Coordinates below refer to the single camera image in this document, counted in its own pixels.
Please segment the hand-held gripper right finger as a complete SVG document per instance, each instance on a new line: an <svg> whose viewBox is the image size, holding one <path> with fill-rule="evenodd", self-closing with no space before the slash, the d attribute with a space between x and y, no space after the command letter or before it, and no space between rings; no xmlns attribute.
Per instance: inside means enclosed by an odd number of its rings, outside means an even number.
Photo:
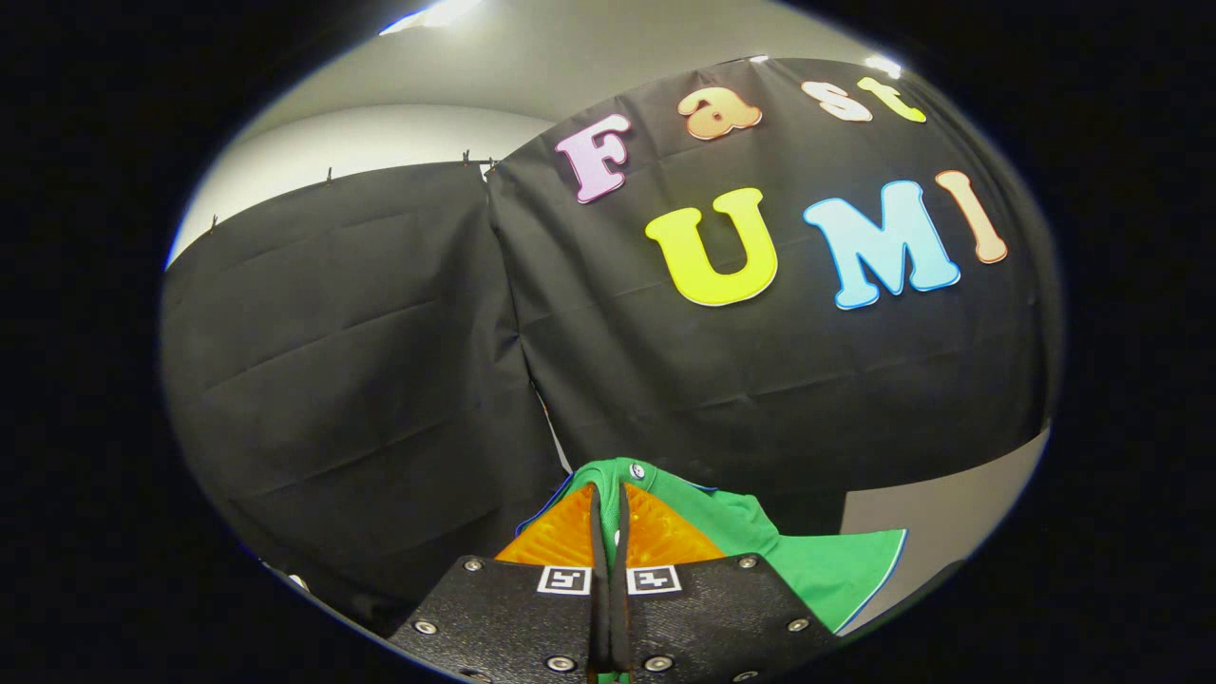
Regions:
<svg viewBox="0 0 1216 684"><path fill-rule="evenodd" d="M760 554L726 554L638 486L619 503L612 668L629 682L773 683L838 647Z"/></svg>

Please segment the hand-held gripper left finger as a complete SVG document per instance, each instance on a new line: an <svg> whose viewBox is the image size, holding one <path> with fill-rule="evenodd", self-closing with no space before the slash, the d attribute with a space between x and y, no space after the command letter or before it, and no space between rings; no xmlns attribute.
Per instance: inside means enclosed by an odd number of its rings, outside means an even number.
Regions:
<svg viewBox="0 0 1216 684"><path fill-rule="evenodd" d="M462 682L595 683L608 598L599 490L582 484L499 555L458 557L390 644Z"/></svg>

